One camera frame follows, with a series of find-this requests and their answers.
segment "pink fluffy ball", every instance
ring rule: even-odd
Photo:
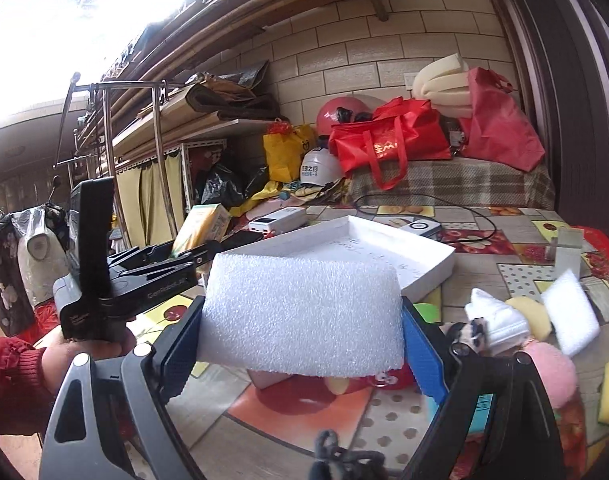
[[[576,367],[571,359],[555,346],[539,341],[529,343],[523,351],[534,360],[552,408],[563,407],[578,388]]]

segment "bright sky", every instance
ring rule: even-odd
[[[73,0],[6,0],[0,9],[0,119],[64,98],[69,80],[97,82],[147,23],[184,0],[97,0],[85,13]]]

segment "red helmet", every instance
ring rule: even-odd
[[[331,101],[327,101],[318,112],[318,118],[315,121],[318,129],[318,135],[330,136],[331,127],[338,124],[338,108],[346,108],[353,112],[351,121],[356,114],[360,112],[370,112],[371,110],[360,99],[352,96],[335,97]]]

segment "checkered cloth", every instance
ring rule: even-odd
[[[381,164],[383,180],[398,174],[398,162]],[[457,205],[535,207],[553,210],[555,190],[541,164],[530,173],[514,170],[505,164],[473,158],[453,160],[416,160],[409,163],[405,178],[392,190],[381,190],[368,166],[354,171],[349,184],[349,199],[355,202],[366,195],[382,194],[360,200],[359,205],[400,205],[405,196],[409,205],[444,205],[424,197],[410,196],[426,193]]]

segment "ceiling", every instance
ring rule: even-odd
[[[86,95],[73,97],[64,122],[60,160],[70,158],[75,149],[73,129],[86,105]],[[0,174],[11,176],[25,164],[56,157],[63,106],[64,99],[40,103],[0,121]]]

